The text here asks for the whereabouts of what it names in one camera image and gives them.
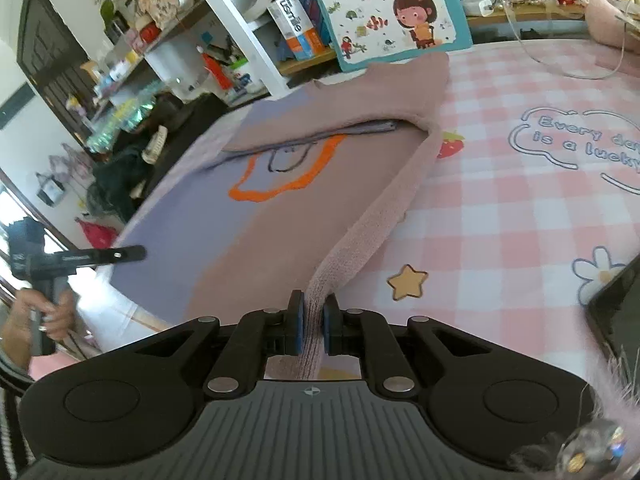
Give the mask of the person's left hand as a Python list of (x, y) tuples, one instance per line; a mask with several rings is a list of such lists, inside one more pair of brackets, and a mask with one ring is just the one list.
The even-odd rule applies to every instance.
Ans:
[(17, 292), (1, 329), (1, 347), (18, 366), (26, 367), (32, 356), (32, 314), (42, 315), (40, 332), (53, 341), (62, 341), (75, 326), (76, 296), (66, 287), (52, 302), (35, 289)]

